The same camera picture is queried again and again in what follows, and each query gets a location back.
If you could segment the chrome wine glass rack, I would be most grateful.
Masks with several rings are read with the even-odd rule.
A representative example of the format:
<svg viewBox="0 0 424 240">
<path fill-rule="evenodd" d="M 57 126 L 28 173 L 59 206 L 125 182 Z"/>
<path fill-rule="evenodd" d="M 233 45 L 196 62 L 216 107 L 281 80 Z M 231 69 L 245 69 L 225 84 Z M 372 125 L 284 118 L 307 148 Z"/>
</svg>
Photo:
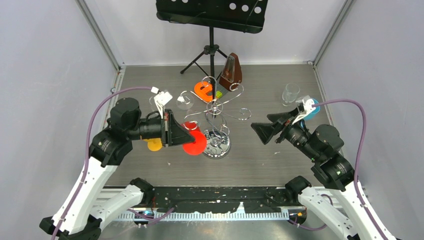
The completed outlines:
<svg viewBox="0 0 424 240">
<path fill-rule="evenodd" d="M 187 113 L 183 123 L 198 123 L 200 131 L 207 139 L 207 145 L 202 154 L 210 159 L 222 159 L 231 149 L 230 130 L 225 119 L 225 116 L 230 117 L 230 115 L 223 111 L 224 104 L 230 101 L 221 102 L 220 98 L 224 94 L 234 92 L 240 87 L 241 92 L 236 95 L 239 97 L 244 92 L 244 87 L 239 84 L 235 90 L 228 91 L 219 84 L 218 80 L 208 75 L 200 82 L 204 85 L 212 85 L 213 100 L 205 102 L 195 94 L 195 91 L 187 91 L 193 96 L 194 105 L 189 110 L 186 110 Z"/>
</svg>

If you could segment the blue wine glass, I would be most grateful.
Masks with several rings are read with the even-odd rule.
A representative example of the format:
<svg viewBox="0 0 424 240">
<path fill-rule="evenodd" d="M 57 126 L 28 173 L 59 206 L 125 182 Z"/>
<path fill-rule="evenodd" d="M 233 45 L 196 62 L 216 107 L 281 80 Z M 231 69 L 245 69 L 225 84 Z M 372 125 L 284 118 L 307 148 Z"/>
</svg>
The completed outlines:
<svg viewBox="0 0 424 240">
<path fill-rule="evenodd" d="M 309 121 L 309 120 L 313 119 L 320 112 L 320 110 L 321 110 L 321 107 L 320 106 L 317 106 L 315 108 L 315 110 L 312 111 L 309 115 L 307 115 L 303 120 L 304 121 Z"/>
</svg>

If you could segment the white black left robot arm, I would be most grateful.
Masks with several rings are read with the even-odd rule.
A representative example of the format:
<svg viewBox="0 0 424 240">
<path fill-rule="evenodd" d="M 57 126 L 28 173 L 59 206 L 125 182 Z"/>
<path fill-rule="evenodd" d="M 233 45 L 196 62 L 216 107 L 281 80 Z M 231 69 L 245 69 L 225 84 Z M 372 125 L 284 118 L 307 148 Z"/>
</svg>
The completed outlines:
<svg viewBox="0 0 424 240">
<path fill-rule="evenodd" d="M 133 179 L 120 193 L 95 205 L 110 176 L 132 150 L 135 140 L 159 139 L 164 147 L 193 143 L 194 137 L 174 118 L 170 109 L 161 117 L 158 111 L 142 118 L 139 102 L 122 98 L 110 111 L 108 126 L 93 139 L 88 161 L 59 211 L 41 220 L 40 228 L 60 240 L 97 240 L 104 228 L 127 209 L 148 207 L 154 199 L 153 186 Z"/>
</svg>

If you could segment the yellow wine glass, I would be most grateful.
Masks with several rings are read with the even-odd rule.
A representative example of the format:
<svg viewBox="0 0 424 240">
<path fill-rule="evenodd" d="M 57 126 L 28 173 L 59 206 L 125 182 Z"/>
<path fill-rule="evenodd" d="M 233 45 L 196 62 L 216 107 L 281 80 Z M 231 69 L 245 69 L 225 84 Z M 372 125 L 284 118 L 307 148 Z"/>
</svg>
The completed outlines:
<svg viewBox="0 0 424 240">
<path fill-rule="evenodd" d="M 163 148 L 161 138 L 143 139 L 147 142 L 147 148 L 152 152 L 157 152 Z"/>
</svg>

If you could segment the red wine glass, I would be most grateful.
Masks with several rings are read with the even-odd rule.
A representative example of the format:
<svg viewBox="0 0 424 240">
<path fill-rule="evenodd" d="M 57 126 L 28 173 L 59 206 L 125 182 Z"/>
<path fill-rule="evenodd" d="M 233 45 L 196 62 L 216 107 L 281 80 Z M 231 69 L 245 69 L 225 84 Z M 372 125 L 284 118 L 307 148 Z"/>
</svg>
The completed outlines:
<svg viewBox="0 0 424 240">
<path fill-rule="evenodd" d="M 199 124 L 196 122 L 186 121 L 181 125 L 189 131 L 192 137 L 194 137 L 194 142 L 184 143 L 182 145 L 183 150 L 191 156 L 202 154 L 207 147 L 207 139 L 206 136 L 201 132 Z"/>
</svg>

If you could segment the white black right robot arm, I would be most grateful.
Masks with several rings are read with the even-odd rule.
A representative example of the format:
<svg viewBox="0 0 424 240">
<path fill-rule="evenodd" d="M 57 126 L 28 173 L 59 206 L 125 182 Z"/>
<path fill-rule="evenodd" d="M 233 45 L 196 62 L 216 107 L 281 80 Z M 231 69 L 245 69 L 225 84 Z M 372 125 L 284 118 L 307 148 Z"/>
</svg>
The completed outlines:
<svg viewBox="0 0 424 240">
<path fill-rule="evenodd" d="M 342 240 L 396 239 L 365 198 L 362 186 L 354 177 L 354 167 L 339 153 L 344 145 L 339 131 L 328 124 L 319 125 L 313 133 L 307 129 L 305 118 L 313 111 L 313 107 L 298 107 L 289 112 L 268 114 L 269 123 L 254 122 L 251 127 L 263 144 L 278 135 L 276 143 L 286 140 L 307 156 L 313 163 L 311 170 L 315 178 L 345 213 L 323 198 L 302 176 L 285 185 L 287 202 L 305 206 Z"/>
</svg>

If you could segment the clear wine glass back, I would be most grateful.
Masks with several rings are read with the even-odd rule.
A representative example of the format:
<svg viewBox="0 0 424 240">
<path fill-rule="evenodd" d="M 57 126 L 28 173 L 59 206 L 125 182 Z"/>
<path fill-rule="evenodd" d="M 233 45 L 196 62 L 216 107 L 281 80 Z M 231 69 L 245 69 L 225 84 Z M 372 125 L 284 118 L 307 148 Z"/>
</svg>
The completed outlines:
<svg viewBox="0 0 424 240">
<path fill-rule="evenodd" d="M 194 97 L 187 91 L 183 91 L 176 99 L 176 106 L 181 110 L 189 110 L 194 105 Z"/>
</svg>

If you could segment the clear textured wine glass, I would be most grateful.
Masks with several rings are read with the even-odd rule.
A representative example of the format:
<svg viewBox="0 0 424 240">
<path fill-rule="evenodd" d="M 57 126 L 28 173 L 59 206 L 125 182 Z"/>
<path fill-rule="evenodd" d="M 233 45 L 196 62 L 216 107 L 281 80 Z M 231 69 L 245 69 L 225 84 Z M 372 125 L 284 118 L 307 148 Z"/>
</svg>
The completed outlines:
<svg viewBox="0 0 424 240">
<path fill-rule="evenodd" d="M 295 83 L 288 83 L 282 93 L 282 104 L 284 106 L 289 106 L 291 103 L 293 103 L 298 94 L 300 92 L 300 87 Z"/>
</svg>

